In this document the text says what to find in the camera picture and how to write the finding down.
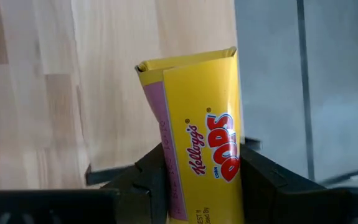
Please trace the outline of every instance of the wooden surface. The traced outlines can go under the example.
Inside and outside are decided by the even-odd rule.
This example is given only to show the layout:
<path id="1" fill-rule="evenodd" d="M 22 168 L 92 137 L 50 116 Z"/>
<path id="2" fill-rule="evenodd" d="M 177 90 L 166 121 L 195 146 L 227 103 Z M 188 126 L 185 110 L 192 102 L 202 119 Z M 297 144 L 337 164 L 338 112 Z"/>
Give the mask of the wooden surface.
<path id="1" fill-rule="evenodd" d="M 236 41 L 232 0 L 0 0 L 0 189 L 138 160 L 159 131 L 134 66 Z"/>

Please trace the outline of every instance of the pops logo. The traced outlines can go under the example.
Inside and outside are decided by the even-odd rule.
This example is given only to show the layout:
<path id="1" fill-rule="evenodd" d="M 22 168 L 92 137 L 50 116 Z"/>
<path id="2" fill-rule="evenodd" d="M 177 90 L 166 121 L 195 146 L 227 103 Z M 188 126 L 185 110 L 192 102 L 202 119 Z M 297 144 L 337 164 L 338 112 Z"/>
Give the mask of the pops logo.
<path id="1" fill-rule="evenodd" d="M 209 129 L 207 142 L 213 150 L 212 158 L 220 166 L 222 177 L 230 182 L 240 169 L 233 118 L 224 113 L 219 117 L 208 114 L 206 124 Z"/>

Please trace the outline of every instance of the kellogg's corn pops box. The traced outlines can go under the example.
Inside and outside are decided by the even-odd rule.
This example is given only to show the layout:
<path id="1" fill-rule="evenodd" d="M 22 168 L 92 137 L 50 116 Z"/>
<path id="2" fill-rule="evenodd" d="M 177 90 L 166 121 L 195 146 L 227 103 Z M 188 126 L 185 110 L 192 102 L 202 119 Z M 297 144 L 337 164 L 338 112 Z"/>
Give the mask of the kellogg's corn pops box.
<path id="1" fill-rule="evenodd" d="M 171 223 L 244 223 L 237 50 L 136 67 L 159 122 Z"/>

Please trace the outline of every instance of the black holder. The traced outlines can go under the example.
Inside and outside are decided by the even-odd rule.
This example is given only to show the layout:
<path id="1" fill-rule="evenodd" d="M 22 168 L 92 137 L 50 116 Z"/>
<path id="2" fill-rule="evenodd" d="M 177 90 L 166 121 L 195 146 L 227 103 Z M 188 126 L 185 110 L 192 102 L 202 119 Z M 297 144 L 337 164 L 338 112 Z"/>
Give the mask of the black holder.
<path id="1" fill-rule="evenodd" d="M 357 188 L 328 190 L 246 145 L 240 149 L 247 223 L 358 223 Z M 0 191 L 0 223 L 166 223 L 161 145 L 133 166 L 102 174 L 98 180 L 112 181 L 99 190 Z"/>

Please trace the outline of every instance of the gray wall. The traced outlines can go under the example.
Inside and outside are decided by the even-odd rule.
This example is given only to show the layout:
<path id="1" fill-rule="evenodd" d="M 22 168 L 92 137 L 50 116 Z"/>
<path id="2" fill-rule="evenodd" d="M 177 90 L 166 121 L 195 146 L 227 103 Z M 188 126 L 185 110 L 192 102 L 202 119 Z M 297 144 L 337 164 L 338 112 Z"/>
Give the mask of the gray wall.
<path id="1" fill-rule="evenodd" d="M 304 0 L 316 180 L 358 169 L 358 0 Z M 245 134 L 307 176 L 294 0 L 236 0 Z"/>
<path id="2" fill-rule="evenodd" d="M 316 180 L 358 169 L 358 0 L 305 1 Z"/>
<path id="3" fill-rule="evenodd" d="M 245 135 L 261 153 L 307 176 L 299 40 L 293 0 L 237 0 Z"/>

